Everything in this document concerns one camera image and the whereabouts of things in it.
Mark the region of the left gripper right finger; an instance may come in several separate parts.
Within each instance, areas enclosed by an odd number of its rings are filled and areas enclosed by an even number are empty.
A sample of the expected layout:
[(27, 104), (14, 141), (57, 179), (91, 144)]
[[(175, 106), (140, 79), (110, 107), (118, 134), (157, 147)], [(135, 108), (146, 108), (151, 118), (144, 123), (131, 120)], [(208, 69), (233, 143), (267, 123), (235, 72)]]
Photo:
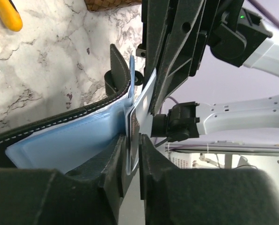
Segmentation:
[(257, 169), (180, 169), (139, 137), (147, 225), (279, 225), (279, 194)]

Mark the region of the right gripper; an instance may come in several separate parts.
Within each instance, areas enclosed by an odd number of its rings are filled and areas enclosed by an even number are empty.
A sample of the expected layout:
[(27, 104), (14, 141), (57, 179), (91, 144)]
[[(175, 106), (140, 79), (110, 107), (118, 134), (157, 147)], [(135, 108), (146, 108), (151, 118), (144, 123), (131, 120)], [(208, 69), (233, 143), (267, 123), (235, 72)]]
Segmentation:
[[(200, 31), (209, 32), (219, 6), (218, 0), (177, 0), (174, 20), (170, 23), (157, 70), (151, 114), (158, 113), (165, 98), (183, 84), (191, 73)], [(240, 67), (273, 33), (265, 28), (262, 18), (241, 8), (236, 26), (229, 23), (229, 12), (222, 13), (208, 39), (213, 56)]]

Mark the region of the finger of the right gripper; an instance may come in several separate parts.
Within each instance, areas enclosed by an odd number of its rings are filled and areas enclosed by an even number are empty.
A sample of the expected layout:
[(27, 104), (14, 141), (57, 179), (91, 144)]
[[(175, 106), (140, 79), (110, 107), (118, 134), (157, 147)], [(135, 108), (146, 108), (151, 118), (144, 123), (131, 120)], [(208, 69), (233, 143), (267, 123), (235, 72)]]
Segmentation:
[(145, 77), (150, 77), (154, 68), (159, 66), (165, 38), (174, 20), (176, 0), (143, 1), (143, 44), (146, 50)]

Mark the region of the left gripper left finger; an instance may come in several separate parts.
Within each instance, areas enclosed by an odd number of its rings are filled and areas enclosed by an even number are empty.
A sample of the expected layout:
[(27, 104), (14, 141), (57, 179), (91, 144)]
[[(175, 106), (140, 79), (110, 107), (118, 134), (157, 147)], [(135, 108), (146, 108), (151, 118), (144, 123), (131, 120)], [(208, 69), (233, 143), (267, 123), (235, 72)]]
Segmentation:
[(0, 169), (0, 225), (116, 225), (123, 196), (126, 137), (62, 174)]

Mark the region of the grey credit card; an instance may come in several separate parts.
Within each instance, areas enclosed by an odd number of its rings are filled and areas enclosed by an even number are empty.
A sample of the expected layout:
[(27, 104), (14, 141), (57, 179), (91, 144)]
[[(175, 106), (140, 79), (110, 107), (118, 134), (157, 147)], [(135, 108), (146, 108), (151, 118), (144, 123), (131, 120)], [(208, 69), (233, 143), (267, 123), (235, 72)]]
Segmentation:
[(138, 151), (138, 136), (140, 125), (138, 119), (136, 117), (136, 109), (130, 108), (127, 111), (126, 117), (126, 125), (127, 125), (127, 143), (128, 143), (128, 151), (127, 151), (127, 163), (126, 163), (126, 171), (130, 174), (137, 165), (137, 151)]

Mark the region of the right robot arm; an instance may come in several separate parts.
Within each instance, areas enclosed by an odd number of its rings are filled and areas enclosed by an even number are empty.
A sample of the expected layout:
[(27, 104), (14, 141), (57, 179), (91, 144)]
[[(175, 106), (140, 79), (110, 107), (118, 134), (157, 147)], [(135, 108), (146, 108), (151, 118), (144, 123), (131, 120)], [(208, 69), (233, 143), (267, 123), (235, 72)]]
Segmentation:
[(147, 110), (152, 137), (175, 142), (218, 131), (279, 128), (279, 95), (226, 104), (181, 103), (159, 114), (165, 99), (193, 77), (210, 47), (217, 59), (279, 77), (279, 23), (241, 0), (145, 0), (142, 3), (145, 82), (154, 80)]

